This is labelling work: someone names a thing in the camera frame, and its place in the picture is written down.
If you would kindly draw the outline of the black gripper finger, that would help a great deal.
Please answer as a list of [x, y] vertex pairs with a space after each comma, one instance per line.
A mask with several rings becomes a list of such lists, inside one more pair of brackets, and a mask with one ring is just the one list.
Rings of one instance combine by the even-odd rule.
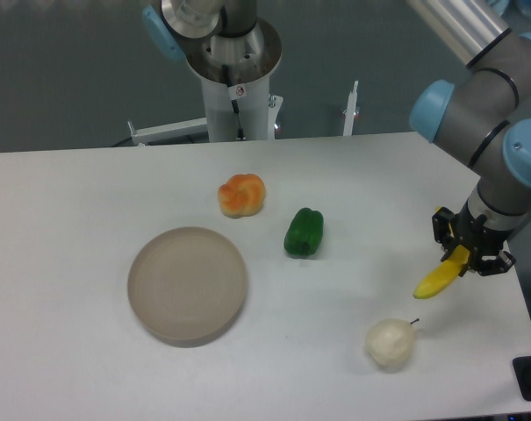
[[475, 254], [468, 260], [468, 270], [480, 276], [502, 275], [516, 263], [516, 258], [507, 251], [500, 251], [494, 256]]
[[441, 262], [449, 258], [456, 244], [452, 227], [455, 216], [455, 213], [448, 208], [439, 207], [431, 217], [434, 241], [441, 246], [443, 251]]

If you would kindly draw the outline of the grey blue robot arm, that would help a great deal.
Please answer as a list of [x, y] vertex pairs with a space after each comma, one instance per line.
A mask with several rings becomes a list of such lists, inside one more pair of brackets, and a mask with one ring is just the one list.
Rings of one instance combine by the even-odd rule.
[[[507, 238], [531, 210], [531, 119], [509, 115], [531, 95], [531, 33], [516, 34], [484, 1], [413, 1], [412, 9], [470, 71], [437, 81], [415, 102], [410, 126], [479, 176], [463, 208], [434, 214], [444, 259], [465, 250], [462, 272], [508, 271]], [[274, 135], [269, 76], [282, 47], [253, 1], [162, 1], [142, 12], [160, 51], [198, 76], [210, 140]]]

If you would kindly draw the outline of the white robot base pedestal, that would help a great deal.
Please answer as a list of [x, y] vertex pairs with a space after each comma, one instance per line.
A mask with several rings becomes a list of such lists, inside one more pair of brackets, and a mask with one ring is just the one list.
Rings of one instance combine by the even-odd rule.
[[211, 143], [275, 138], [269, 79], [281, 58], [279, 35], [261, 18], [249, 33], [215, 35], [187, 56], [201, 83]]

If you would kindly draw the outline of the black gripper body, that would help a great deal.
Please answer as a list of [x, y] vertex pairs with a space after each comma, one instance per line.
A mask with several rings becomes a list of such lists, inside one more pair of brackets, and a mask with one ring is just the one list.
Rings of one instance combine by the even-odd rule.
[[474, 217], [468, 204], [465, 204], [452, 222], [456, 243], [454, 249], [464, 246], [470, 251], [470, 256], [480, 253], [494, 256], [503, 251], [510, 231], [491, 228], [487, 223], [488, 217], [485, 214]]

